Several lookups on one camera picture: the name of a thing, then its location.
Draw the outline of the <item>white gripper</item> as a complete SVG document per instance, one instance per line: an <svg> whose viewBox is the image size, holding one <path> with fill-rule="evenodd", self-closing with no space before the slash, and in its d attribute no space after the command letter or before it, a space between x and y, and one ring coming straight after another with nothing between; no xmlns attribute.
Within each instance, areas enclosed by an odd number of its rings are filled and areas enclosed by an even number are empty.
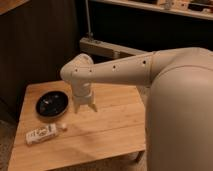
<svg viewBox="0 0 213 171"><path fill-rule="evenodd" d="M80 105L89 105L95 112L97 112L97 106L94 102L94 93L90 83L73 84L72 85L72 97L74 101L74 113L77 114Z"/></svg>

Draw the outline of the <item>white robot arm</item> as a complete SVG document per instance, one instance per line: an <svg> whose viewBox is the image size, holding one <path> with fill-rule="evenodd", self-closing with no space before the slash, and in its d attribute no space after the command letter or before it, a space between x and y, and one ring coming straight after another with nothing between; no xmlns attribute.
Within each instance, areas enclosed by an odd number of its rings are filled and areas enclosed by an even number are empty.
<svg viewBox="0 0 213 171"><path fill-rule="evenodd" d="M148 87L147 170L213 171L213 51L169 49L99 64L79 54L60 76L76 105L93 100L93 83Z"/></svg>

